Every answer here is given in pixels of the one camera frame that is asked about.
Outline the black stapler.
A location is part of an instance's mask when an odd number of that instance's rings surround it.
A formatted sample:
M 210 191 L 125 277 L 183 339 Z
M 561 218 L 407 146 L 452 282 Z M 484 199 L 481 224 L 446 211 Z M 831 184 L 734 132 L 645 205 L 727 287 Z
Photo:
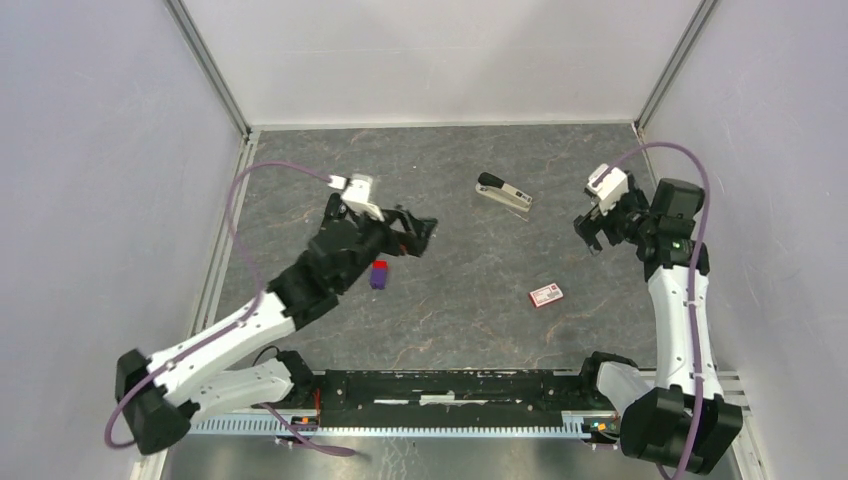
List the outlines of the black stapler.
M 333 193 L 328 198 L 325 206 L 321 227 L 325 228 L 332 222 L 345 220 L 348 214 L 348 207 L 343 202 L 340 193 Z

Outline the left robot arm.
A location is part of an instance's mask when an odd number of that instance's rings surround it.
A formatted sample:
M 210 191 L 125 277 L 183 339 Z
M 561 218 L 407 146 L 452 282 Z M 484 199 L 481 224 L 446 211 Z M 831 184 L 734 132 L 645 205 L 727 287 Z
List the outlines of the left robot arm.
M 229 409 L 283 400 L 306 405 L 313 379 L 282 360 L 243 370 L 231 365 L 259 347 L 321 318 L 382 254 L 424 254 L 438 225 L 400 207 L 381 219 L 329 203 L 320 227 L 296 261 L 224 320 L 152 355 L 132 349 L 116 362 L 117 406 L 105 443 L 136 447 L 143 455 L 166 450 L 192 425 Z

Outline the red white staple box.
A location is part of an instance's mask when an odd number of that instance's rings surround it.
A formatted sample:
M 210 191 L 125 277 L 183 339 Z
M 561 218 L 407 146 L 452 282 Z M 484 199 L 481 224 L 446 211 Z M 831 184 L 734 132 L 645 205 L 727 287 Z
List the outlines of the red white staple box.
M 528 297 L 535 308 L 541 308 L 562 300 L 564 293 L 556 283 L 550 283 L 530 291 Z

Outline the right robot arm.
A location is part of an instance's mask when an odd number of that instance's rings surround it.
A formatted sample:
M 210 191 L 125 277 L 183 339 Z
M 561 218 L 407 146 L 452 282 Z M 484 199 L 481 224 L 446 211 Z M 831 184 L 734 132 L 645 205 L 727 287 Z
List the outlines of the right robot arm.
M 657 366 L 648 381 L 633 361 L 595 352 L 582 367 L 578 396 L 591 408 L 611 403 L 626 456 L 707 475 L 740 433 L 743 413 L 726 401 L 711 352 L 708 251 L 693 235 L 706 192 L 662 179 L 648 198 L 632 174 L 604 166 L 585 192 L 593 205 L 574 228 L 590 251 L 601 251 L 600 234 L 612 246 L 637 249 L 655 315 Z

